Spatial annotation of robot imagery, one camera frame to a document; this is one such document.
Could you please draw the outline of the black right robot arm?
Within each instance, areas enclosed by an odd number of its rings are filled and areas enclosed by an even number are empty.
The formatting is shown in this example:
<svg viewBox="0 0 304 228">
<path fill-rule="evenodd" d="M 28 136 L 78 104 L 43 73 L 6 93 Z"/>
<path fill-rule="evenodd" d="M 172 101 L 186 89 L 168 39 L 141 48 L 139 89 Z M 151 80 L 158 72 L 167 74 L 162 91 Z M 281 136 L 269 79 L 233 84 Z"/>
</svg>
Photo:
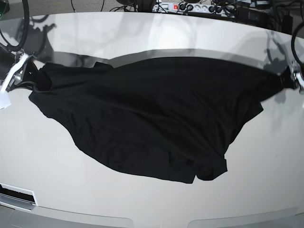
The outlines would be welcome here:
<svg viewBox="0 0 304 228">
<path fill-rule="evenodd" d="M 38 70 L 32 61 L 33 55 L 27 54 L 23 47 L 29 29 L 29 4 L 22 1 L 23 31 L 18 45 L 0 45 L 0 92 L 10 92 L 17 88 L 36 90 L 39 87 Z"/>
</svg>

